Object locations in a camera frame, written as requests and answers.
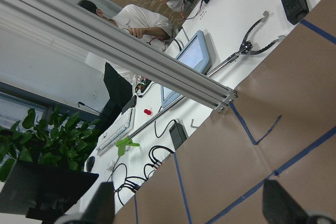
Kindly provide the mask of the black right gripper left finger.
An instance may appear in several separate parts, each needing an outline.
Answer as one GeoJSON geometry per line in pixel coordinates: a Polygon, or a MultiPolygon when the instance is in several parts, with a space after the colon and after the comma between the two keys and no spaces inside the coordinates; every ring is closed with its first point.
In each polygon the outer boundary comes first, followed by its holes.
{"type": "Polygon", "coordinates": [[[55,223],[113,223],[115,216],[113,182],[101,183],[83,213],[63,215],[55,223]]]}

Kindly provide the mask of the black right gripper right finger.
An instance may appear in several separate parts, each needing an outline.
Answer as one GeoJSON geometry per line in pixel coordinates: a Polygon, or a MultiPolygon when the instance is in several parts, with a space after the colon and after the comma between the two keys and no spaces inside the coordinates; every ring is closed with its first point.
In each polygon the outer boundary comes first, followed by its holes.
{"type": "Polygon", "coordinates": [[[330,217],[307,214],[276,180],[264,183],[262,203],[268,223],[333,223],[330,217]]]}

